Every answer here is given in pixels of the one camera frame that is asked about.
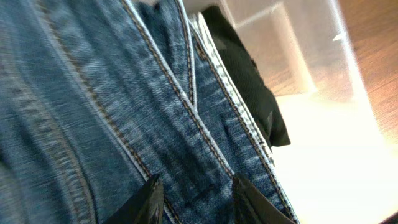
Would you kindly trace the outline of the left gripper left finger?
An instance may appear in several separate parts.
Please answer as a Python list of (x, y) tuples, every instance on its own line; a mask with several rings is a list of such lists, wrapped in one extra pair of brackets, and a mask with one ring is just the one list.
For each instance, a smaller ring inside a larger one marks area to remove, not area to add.
[(164, 187), (160, 175), (154, 174), (105, 224), (160, 224), (163, 211)]

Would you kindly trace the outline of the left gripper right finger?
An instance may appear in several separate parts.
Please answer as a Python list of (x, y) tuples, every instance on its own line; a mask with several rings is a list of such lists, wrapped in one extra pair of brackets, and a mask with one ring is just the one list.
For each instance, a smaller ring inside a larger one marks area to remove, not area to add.
[(236, 224), (294, 224), (241, 174), (233, 175), (232, 195)]

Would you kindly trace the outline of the large black garment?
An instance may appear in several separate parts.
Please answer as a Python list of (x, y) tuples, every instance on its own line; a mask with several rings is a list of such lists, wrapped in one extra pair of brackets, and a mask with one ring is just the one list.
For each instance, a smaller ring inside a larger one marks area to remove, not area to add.
[(218, 6), (210, 6), (201, 13), (215, 47), (266, 143), (269, 147), (291, 144), (276, 98), (265, 86), (255, 61), (232, 25)]

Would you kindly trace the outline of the dark blue jeans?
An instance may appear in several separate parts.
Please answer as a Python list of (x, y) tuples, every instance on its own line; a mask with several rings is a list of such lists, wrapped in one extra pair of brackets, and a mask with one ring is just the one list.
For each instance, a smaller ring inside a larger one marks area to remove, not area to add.
[(183, 2), (2, 1), (1, 222), (105, 223), (154, 174), (162, 223), (235, 223), (235, 174), (298, 222)]

